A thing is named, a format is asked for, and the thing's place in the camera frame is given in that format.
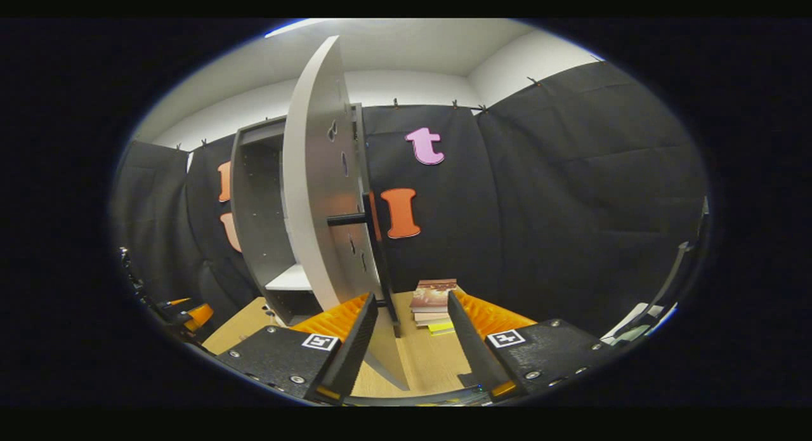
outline wooden table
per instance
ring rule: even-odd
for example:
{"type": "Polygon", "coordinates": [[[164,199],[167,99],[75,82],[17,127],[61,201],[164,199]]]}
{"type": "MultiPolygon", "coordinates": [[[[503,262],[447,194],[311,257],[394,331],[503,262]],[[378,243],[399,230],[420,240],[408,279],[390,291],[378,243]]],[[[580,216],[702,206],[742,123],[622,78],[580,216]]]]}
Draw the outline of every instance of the wooden table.
{"type": "MultiPolygon", "coordinates": [[[[351,393],[353,397],[421,397],[463,388],[457,375],[471,372],[471,367],[465,359],[456,333],[431,336],[426,327],[415,326],[414,316],[409,310],[411,300],[412,293],[398,293],[392,297],[401,331],[400,338],[395,342],[409,382],[409,390],[401,391],[371,366],[363,363],[351,393]]],[[[273,317],[262,309],[264,305],[264,298],[256,298],[215,331],[203,342],[203,346],[214,354],[221,354],[259,329],[276,325],[273,317]]]]}

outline white wall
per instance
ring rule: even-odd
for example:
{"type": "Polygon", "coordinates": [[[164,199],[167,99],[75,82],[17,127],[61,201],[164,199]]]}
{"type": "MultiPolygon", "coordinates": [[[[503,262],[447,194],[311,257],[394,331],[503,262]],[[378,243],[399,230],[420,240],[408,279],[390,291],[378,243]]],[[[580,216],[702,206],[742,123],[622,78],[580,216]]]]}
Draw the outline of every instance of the white wall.
{"type": "Polygon", "coordinates": [[[577,45],[539,30],[520,36],[479,64],[468,79],[485,106],[536,81],[578,65],[597,62],[577,45]]]}
{"type": "MultiPolygon", "coordinates": [[[[363,106],[451,105],[478,106],[483,103],[465,77],[414,71],[351,71],[345,73],[351,102],[363,106]]],[[[203,138],[207,142],[226,137],[240,127],[263,119],[284,116],[296,80],[256,88],[201,109],[159,135],[152,143],[192,151],[203,138]]]]}

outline stack of books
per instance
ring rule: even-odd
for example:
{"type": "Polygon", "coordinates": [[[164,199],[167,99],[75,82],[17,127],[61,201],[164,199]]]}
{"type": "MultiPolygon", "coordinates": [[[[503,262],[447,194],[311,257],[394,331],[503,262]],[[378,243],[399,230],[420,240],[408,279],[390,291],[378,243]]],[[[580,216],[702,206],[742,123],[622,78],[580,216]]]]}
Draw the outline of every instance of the stack of books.
{"type": "Polygon", "coordinates": [[[414,323],[426,327],[432,336],[452,333],[454,324],[449,317],[449,291],[457,290],[456,279],[427,279],[417,283],[409,308],[414,323]]]}

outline ceiling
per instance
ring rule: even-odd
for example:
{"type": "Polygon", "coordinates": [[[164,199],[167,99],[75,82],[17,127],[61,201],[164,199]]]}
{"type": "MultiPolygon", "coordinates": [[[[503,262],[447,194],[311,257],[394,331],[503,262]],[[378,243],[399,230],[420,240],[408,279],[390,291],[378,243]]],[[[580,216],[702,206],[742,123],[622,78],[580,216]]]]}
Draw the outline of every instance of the ceiling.
{"type": "Polygon", "coordinates": [[[297,79],[329,36],[339,34],[345,71],[409,70],[467,77],[499,48],[534,27],[510,19],[343,19],[244,45],[177,85],[139,128],[153,141],[194,112],[276,82],[297,79]]]}

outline white shelf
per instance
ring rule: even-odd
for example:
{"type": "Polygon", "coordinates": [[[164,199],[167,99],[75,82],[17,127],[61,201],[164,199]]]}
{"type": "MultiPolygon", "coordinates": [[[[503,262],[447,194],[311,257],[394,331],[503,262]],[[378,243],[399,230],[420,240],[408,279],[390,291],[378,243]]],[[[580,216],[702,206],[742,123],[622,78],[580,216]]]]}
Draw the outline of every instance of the white shelf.
{"type": "Polygon", "coordinates": [[[312,291],[305,269],[296,264],[265,285],[268,291],[312,291]]]}

